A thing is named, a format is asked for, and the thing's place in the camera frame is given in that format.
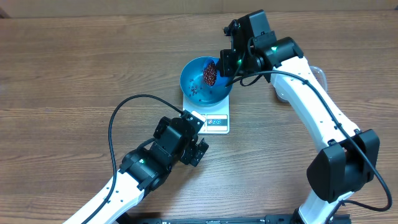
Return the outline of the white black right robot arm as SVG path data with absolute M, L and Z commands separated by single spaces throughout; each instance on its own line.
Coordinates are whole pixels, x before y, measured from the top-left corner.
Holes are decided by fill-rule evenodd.
M 331 223 L 338 208 L 376 175 L 377 134 L 360 130 L 342 113 L 302 49 L 290 37 L 278 39 L 264 11 L 231 21 L 223 32 L 231 47 L 220 52 L 221 75 L 230 83 L 264 77 L 290 103 L 315 144 L 317 156 L 307 169 L 312 189 L 292 223 Z

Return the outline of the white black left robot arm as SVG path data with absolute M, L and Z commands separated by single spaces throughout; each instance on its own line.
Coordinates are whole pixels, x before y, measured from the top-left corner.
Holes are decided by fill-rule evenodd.
M 163 117 L 154 137 L 126 154 L 109 182 L 66 223 L 116 223 L 130 208 L 159 188 L 172 167 L 197 166 L 209 145 L 198 139 L 206 118 L 196 111 L 178 118 Z

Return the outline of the blue plastic measuring scoop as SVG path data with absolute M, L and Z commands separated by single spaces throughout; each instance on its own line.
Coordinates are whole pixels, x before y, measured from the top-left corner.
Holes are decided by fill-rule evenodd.
M 218 59 L 213 57 L 208 57 L 205 59 L 203 65 L 203 83 L 210 88 L 225 87 L 229 81 L 228 77 L 221 76 L 221 69 L 218 64 Z

